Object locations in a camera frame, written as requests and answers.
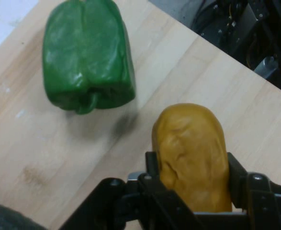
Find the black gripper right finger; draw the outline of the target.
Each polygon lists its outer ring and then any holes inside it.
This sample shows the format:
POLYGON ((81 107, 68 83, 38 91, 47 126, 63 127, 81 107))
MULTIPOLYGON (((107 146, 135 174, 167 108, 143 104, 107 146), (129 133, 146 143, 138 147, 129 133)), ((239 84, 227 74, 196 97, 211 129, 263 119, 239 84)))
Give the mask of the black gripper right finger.
POLYGON ((228 153, 229 191, 236 208, 247 212, 251 230, 281 230, 281 185, 266 175, 247 172, 228 153))

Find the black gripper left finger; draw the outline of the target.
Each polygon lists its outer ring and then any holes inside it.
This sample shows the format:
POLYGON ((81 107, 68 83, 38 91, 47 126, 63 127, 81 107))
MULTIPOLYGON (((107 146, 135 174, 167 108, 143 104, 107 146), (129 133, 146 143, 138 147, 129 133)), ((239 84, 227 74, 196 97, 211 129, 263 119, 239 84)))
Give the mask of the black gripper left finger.
POLYGON ((127 182, 103 179, 61 226, 62 230, 123 230, 138 220, 144 230, 193 230, 195 216, 159 179, 157 154, 146 152, 146 172, 127 182))

